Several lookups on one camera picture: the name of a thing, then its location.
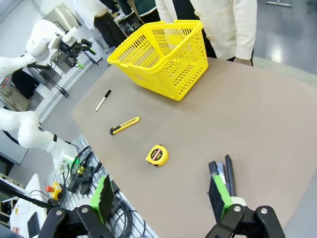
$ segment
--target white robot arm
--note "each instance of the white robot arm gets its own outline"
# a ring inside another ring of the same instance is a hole
[[[40,20],[35,23],[30,39],[26,44],[26,53],[17,58],[0,57],[0,78],[24,68],[34,62],[47,59],[50,49],[57,49],[65,33],[54,23]]]
[[[39,117],[33,112],[12,112],[0,109],[0,129],[11,131],[19,129],[18,142],[24,148],[39,148],[53,157],[56,171],[60,167],[67,170],[77,154],[77,148],[49,131],[39,131]]]
[[[27,52],[18,58],[0,57],[0,78],[24,68],[27,65],[45,60],[50,49],[57,49],[65,34],[55,24],[47,20],[38,21],[27,42]],[[0,129],[19,129],[18,142],[25,148],[40,148],[53,156],[54,168],[71,163],[78,151],[49,131],[39,131],[39,118],[35,112],[12,112],[0,109]]]

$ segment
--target yellow tape measure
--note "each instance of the yellow tape measure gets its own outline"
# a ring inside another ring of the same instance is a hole
[[[154,166],[162,166],[168,160],[168,151],[161,145],[156,145],[147,155],[146,161]]]

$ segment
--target keyboard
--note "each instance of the keyboard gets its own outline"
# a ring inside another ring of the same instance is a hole
[[[35,212],[28,221],[29,238],[38,235],[40,230],[38,214]]]

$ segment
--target yellow basket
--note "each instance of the yellow basket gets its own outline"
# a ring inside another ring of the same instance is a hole
[[[198,20],[148,23],[107,59],[136,84],[180,101],[208,68]]]

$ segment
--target laboratory floor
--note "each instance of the laboratory floor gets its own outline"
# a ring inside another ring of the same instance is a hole
[[[264,0],[258,0],[254,65],[317,87],[316,0],[292,0],[292,3],[293,7],[288,8],[266,5]],[[99,66],[90,68],[68,91],[69,98],[62,98],[52,110],[43,122],[43,130],[52,131],[68,141],[78,138],[81,132],[71,118],[72,108],[107,69],[105,60],[100,61]],[[45,180],[52,170],[50,155],[39,149],[29,149],[22,164],[14,166],[9,176],[19,182],[27,183],[32,175],[37,173],[44,188]],[[316,196],[317,173],[295,214],[285,227],[288,238],[315,237]]]

